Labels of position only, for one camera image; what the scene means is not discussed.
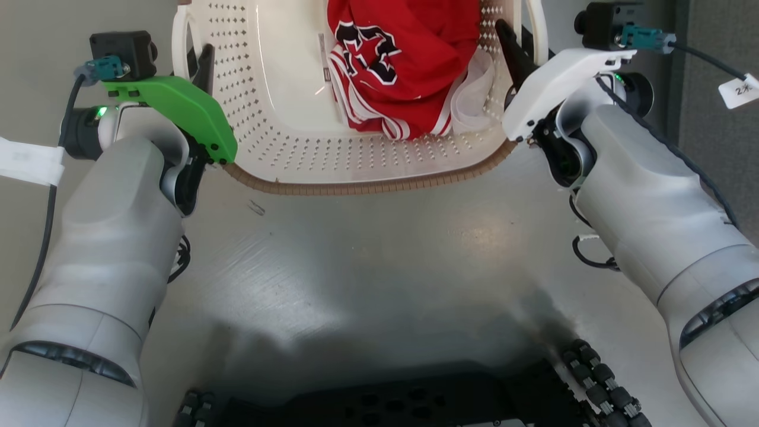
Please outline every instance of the white strap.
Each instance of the white strap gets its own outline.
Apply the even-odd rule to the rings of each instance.
[[[493,58],[478,49],[469,62],[467,79],[458,87],[451,101],[454,134],[484,131],[493,126],[493,121],[485,114],[483,106],[495,76]]]

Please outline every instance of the black cable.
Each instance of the black cable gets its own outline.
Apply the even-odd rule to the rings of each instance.
[[[702,51],[698,49],[693,49],[690,46],[686,46],[683,43],[678,42],[669,42],[669,47],[673,47],[675,49],[682,50],[683,52],[690,53],[693,56],[696,56],[700,59],[703,59],[704,61],[714,65],[715,67],[719,68],[720,70],[726,72],[727,74],[732,75],[733,77],[737,77],[741,79],[741,81],[746,80],[746,73],[741,73],[740,71],[736,70],[735,68],[725,64],[724,62],[720,61],[717,58],[714,58],[711,55],[707,55],[706,53],[703,53]]]
[[[171,276],[168,277],[168,282],[171,283],[174,280],[177,279],[177,277],[181,276],[182,273],[184,273],[185,270],[187,270],[187,267],[190,265],[190,240],[187,239],[187,236],[182,236],[182,242],[179,243],[179,250],[177,251],[179,255],[179,259],[177,260],[177,265],[179,268],[172,273]]]
[[[583,264],[593,267],[593,268],[600,268],[602,270],[611,270],[611,271],[621,271],[619,269],[619,266],[616,263],[616,260],[614,257],[609,258],[607,262],[596,262],[591,261],[585,257],[585,255],[580,252],[580,236],[575,237],[575,240],[572,240],[572,250],[575,252],[575,255],[577,255],[577,258],[579,258],[580,261],[583,262]]]
[[[570,209],[572,209],[572,213],[574,213],[574,214],[575,214],[575,216],[576,216],[576,217],[577,217],[577,218],[578,218],[580,221],[582,221],[582,222],[583,222],[583,223],[584,223],[586,226],[589,226],[591,229],[593,228],[593,226],[591,225],[591,223],[589,223],[589,222],[588,222],[588,221],[585,219],[585,217],[583,217],[583,216],[580,214],[580,212],[577,210],[577,207],[575,206],[575,197],[574,197],[573,195],[570,195],[570,196],[569,196],[569,208],[570,208]]]
[[[670,143],[669,140],[667,140],[664,135],[659,133],[658,130],[646,123],[645,120],[643,120],[642,117],[640,117],[629,105],[627,105],[625,101],[619,98],[619,96],[617,96],[613,90],[609,89],[599,77],[596,77],[596,82],[598,82],[598,84],[601,86],[601,89],[603,89],[603,91],[606,92],[606,94],[609,95],[609,97],[611,97],[611,99],[614,100],[614,102],[617,103],[624,112],[628,113],[640,126],[648,130],[651,136],[656,138],[660,143],[664,144],[664,146],[667,147],[667,149],[672,154],[674,154],[675,157],[682,160],[690,170],[695,172],[699,178],[701,178],[701,181],[703,181],[704,184],[714,193],[714,198],[716,198],[717,202],[719,202],[725,209],[725,214],[727,214],[727,217],[730,220],[730,225],[740,230],[741,228],[738,225],[738,217],[735,216],[735,212],[732,210],[732,207],[730,207],[730,203],[727,201],[727,199],[725,199],[725,196],[720,191],[720,188],[717,187],[716,183],[712,181],[711,178],[709,178],[709,175],[707,175],[706,172],[698,167],[698,165],[694,163],[690,157],[686,156],[685,153],[680,151],[676,145]]]
[[[71,94],[68,96],[68,103],[66,104],[66,113],[63,115],[63,122],[61,123],[61,136],[58,139],[58,146],[63,145],[63,141],[66,138],[66,134],[68,133],[68,125],[71,121],[71,112],[74,111],[74,104],[77,101],[77,95],[79,95],[79,89],[82,87],[82,83],[84,83],[85,76],[84,74],[79,74],[79,77],[77,77],[77,80],[74,82],[74,87],[71,88]],[[37,283],[39,282],[40,276],[42,276],[43,273],[43,267],[45,266],[45,259],[47,258],[47,252],[50,248],[50,236],[52,234],[52,222],[53,218],[55,216],[55,196],[58,194],[58,188],[55,185],[50,185],[50,190],[48,191],[48,207],[47,207],[47,216],[45,218],[45,231],[43,233],[43,242],[42,246],[39,248],[39,255],[37,256],[37,265],[34,267],[34,274],[32,275],[32,280],[29,282],[29,286],[27,287],[27,292],[24,294],[24,299],[21,300],[21,304],[18,307],[18,311],[16,312],[16,317],[13,319],[13,323],[11,324],[11,331],[14,327],[18,324],[18,321],[21,320],[21,316],[24,314],[24,312],[27,310],[27,306],[29,305],[29,302],[32,300],[32,296],[34,295],[34,291],[37,289]]]

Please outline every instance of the white laundry basket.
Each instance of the white laundry basket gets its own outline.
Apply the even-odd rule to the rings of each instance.
[[[492,169],[514,147],[499,125],[512,81],[495,22],[503,17],[521,28],[521,2],[482,0],[481,14],[479,48],[493,56],[496,79],[485,105],[493,127],[479,133],[391,141],[345,127],[320,54],[320,34],[334,43],[326,0],[194,0],[180,6],[175,73],[187,73],[189,24],[196,52],[207,43],[216,48],[213,96],[238,140],[235,165],[226,169],[246,185],[296,195],[440,185]]]

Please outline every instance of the gray wall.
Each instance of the gray wall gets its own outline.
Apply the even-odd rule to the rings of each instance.
[[[690,1],[688,44],[744,72],[759,74],[759,2]],[[717,91],[732,77],[685,58],[680,147],[725,193],[743,231],[759,243],[759,103],[728,110]]]

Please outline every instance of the black number on jersey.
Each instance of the black number on jersey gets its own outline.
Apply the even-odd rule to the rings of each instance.
[[[398,80],[395,68],[388,61],[391,56],[401,53],[401,50],[395,46],[395,37],[392,34],[386,33],[379,27],[356,27],[352,22],[341,22],[335,32],[335,38],[346,48],[353,46],[356,52],[361,51],[364,41],[382,39],[374,49],[376,59],[371,64],[367,64],[364,56],[361,54],[356,55],[355,58],[365,70],[374,74],[374,77],[381,84],[390,86]],[[346,49],[344,55],[345,63],[348,66],[348,74],[355,76],[358,72],[353,67],[353,61],[351,61],[351,58],[354,56],[353,53],[350,52],[350,49]]]

